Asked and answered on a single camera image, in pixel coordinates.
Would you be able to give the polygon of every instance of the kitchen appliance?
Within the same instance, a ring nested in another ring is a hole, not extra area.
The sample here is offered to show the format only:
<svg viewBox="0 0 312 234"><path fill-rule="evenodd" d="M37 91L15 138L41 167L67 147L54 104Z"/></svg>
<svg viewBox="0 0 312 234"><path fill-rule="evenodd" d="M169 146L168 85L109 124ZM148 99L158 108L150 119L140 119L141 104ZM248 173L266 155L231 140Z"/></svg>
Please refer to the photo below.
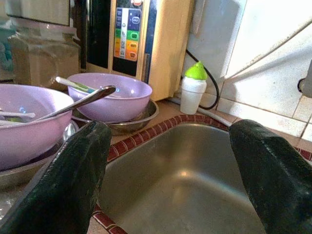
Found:
<svg viewBox="0 0 312 234"><path fill-rule="evenodd" d="M86 17L81 17L86 70L142 80L152 87L153 100L172 97L179 87L193 4L87 0Z"/></svg>

